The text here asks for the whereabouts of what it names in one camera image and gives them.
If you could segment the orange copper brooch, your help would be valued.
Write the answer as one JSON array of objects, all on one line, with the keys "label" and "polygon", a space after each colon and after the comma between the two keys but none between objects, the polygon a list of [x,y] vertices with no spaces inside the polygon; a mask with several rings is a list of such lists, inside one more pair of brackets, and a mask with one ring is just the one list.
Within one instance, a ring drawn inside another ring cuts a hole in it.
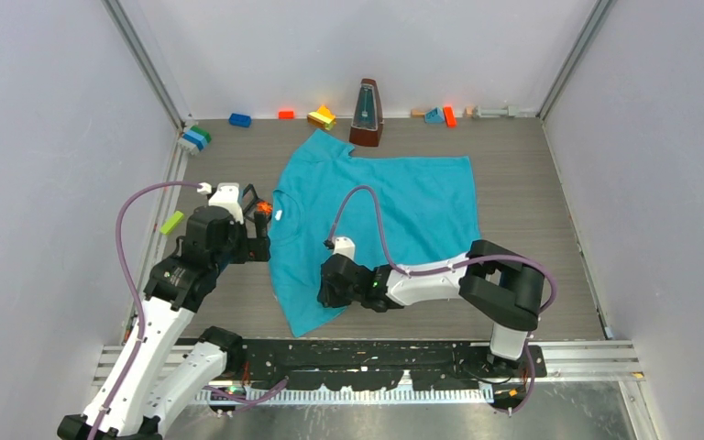
[{"label": "orange copper brooch", "polygon": [[273,206],[265,201],[259,202],[256,207],[256,213],[259,215],[271,216],[273,212]]}]

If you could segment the turquoise t-shirt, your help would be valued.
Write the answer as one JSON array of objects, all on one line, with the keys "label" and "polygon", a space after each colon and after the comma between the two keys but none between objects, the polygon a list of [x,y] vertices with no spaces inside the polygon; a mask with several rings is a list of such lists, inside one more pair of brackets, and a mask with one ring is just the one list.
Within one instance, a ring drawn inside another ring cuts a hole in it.
[{"label": "turquoise t-shirt", "polygon": [[480,239],[469,157],[367,159],[317,130],[291,155],[272,193],[269,271],[291,333],[304,336],[341,309],[317,300],[329,235],[351,238],[355,260],[405,265],[452,258]]}]

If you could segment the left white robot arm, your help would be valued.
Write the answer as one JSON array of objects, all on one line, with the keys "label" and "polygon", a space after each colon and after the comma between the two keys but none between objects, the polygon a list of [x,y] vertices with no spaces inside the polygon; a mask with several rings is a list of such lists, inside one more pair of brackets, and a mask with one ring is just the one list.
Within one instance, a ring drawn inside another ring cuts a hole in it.
[{"label": "left white robot arm", "polygon": [[166,378],[160,377],[184,328],[230,264],[270,258],[271,207],[252,202],[242,218],[220,206],[191,215],[175,251],[150,272],[137,327],[85,410],[66,415],[61,439],[161,439],[210,380],[236,378],[246,362],[240,335],[210,326]]}]

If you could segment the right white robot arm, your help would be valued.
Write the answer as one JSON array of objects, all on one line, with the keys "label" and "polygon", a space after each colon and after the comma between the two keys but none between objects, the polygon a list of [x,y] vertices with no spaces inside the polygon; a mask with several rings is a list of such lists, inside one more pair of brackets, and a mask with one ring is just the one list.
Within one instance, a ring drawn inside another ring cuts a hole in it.
[{"label": "right white robot arm", "polygon": [[477,240],[466,253],[416,266],[357,264],[350,239],[335,240],[322,264],[318,302],[325,308],[351,303],[377,313],[416,303],[461,299],[493,323],[489,369],[510,376],[523,364],[529,335],[547,306],[544,286],[551,282],[536,262],[488,240]]}]

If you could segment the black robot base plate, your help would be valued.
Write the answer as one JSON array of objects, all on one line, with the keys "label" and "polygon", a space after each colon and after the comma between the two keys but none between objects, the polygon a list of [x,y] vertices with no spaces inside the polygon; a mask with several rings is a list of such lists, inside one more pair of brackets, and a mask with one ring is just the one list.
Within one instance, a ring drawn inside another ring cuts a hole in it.
[{"label": "black robot base plate", "polygon": [[442,340],[238,339],[222,374],[255,390],[374,393],[403,380],[422,396],[491,390],[491,405],[517,408],[546,375],[543,351],[528,346],[514,360],[484,343]]}]

